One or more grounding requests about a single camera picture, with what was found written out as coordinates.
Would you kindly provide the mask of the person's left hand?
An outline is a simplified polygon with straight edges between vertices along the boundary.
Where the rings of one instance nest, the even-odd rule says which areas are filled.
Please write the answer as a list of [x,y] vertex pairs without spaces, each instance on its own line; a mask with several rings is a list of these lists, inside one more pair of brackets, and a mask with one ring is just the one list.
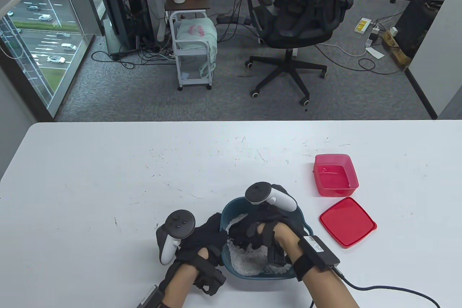
[[199,274],[194,285],[205,294],[214,295],[225,283],[222,250],[228,234],[221,229],[221,214],[215,213],[201,226],[196,227],[194,215],[186,209],[172,212],[156,230],[160,248],[160,262],[170,265],[160,290],[165,292],[179,267],[191,265]]

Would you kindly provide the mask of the person's right hand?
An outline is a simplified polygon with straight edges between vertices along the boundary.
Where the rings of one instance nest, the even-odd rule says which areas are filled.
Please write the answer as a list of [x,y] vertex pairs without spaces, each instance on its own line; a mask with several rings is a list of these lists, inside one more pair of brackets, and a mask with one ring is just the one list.
[[232,243],[241,248],[267,248],[267,263],[282,267],[290,263],[282,246],[275,239],[278,223],[287,225],[298,237],[308,236],[305,223],[298,217],[296,200],[281,185],[256,182],[247,188],[246,200],[254,206],[246,217],[230,226]]

